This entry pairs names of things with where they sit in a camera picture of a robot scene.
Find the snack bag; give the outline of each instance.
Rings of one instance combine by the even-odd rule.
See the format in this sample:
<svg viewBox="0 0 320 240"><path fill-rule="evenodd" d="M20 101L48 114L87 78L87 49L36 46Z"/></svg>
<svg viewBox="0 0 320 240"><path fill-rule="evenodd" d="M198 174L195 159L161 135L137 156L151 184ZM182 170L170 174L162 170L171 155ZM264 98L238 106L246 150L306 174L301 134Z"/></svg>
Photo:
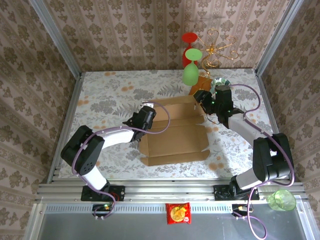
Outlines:
<svg viewBox="0 0 320 240"><path fill-rule="evenodd" d="M166 220L168 224L191 224L190 203L183 204L165 204Z"/></svg>

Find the red glass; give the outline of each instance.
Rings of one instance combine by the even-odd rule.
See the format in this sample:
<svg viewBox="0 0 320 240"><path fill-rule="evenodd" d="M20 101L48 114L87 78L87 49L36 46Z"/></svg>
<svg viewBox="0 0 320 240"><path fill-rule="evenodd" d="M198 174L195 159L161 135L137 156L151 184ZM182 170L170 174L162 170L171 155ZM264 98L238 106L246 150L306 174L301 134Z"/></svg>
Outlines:
<svg viewBox="0 0 320 240"><path fill-rule="evenodd" d="M192 49L191 43L195 42L197 40L198 36L194 32L186 32L185 34L182 35L182 41L185 43L188 43L188 47L184 50L183 55L182 55L182 66L185 68L188 64L191 63L191 60L189 60L186 57L186 51L189 49Z"/></svg>

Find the green cup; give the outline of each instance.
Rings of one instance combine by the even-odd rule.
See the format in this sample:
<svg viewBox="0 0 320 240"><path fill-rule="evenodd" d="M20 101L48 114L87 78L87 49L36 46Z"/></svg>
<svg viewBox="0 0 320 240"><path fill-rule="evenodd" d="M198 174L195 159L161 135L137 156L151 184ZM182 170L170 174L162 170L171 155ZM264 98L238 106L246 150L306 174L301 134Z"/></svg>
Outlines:
<svg viewBox="0 0 320 240"><path fill-rule="evenodd" d="M188 86L194 86L198 82L199 69L194 61L198 61L202 57L202 52L198 49L191 48L185 52L187 59L191 60L183 70L182 82Z"/></svg>
<svg viewBox="0 0 320 240"><path fill-rule="evenodd" d="M280 189L267 198L269 207L275 211L291 211L296 207L296 198L291 192Z"/></svg>

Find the open cardboard box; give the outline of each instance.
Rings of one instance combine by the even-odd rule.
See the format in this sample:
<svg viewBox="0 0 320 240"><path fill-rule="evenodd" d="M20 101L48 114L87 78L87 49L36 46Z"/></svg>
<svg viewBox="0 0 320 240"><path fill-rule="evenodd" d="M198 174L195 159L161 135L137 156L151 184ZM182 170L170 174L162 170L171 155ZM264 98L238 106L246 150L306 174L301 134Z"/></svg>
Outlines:
<svg viewBox="0 0 320 240"><path fill-rule="evenodd" d="M165 106L170 114L169 128L160 134L146 134L139 150L147 157L141 161L147 166L186 163L205 160L210 150L206 127L202 124L204 111L192 95L152 100ZM168 123L167 113L154 105L156 116L150 131L158 132Z"/></svg>

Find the table surface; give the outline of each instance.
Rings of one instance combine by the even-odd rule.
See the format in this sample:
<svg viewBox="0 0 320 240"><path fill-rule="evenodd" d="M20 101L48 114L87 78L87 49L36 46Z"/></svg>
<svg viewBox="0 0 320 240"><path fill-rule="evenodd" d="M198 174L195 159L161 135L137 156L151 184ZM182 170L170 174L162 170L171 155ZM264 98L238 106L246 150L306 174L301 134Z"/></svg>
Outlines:
<svg viewBox="0 0 320 240"><path fill-rule="evenodd" d="M75 110L69 138L78 127L94 131L121 126L143 100L188 95L191 87L182 83L183 70L87 72ZM212 78L224 77L231 84L247 84L261 98L258 110L248 116L265 130L272 131L261 91L252 69L212 69ZM248 88L232 87L234 105L242 110L255 108L258 98ZM209 116L218 122L216 116ZM252 167L253 149L236 132L215 125L205 117L210 155L206 160L159 166L146 166L138 143L121 143L102 150L97 166L108 179L150 178L230 178ZM60 178L73 178L71 168L62 162Z"/></svg>

